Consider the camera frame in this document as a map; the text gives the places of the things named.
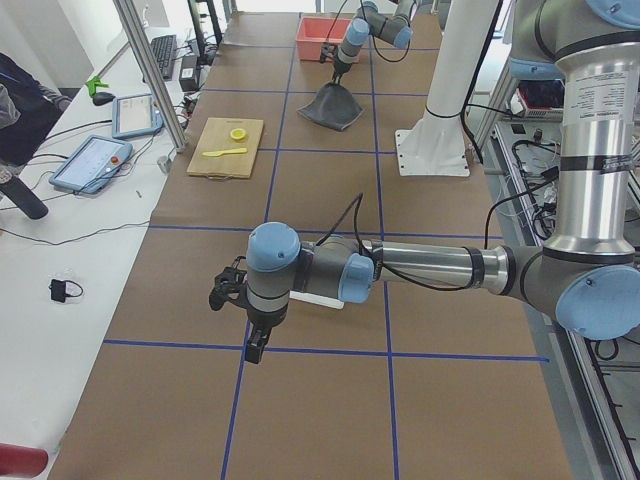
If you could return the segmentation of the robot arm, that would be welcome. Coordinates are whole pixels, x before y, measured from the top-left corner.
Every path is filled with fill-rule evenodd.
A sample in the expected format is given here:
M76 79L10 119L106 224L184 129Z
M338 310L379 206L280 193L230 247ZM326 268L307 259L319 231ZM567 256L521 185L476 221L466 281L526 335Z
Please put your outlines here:
M361 303L378 279L432 290L484 288L519 299L563 328L615 339L639 323L639 273L624 237L633 109L639 80L635 1L520 1L511 71L557 67L565 79L556 225L540 247L476 249L362 242L326 235L303 242L269 222L250 235L241 287L252 325L245 358L257 363L291 292Z
M339 84L357 60L362 46L370 37L382 40L397 49L409 48L413 30L411 20L421 1L395 1L396 10L391 17L380 13L373 1L363 1L351 19L341 43L333 49L333 75L331 82Z

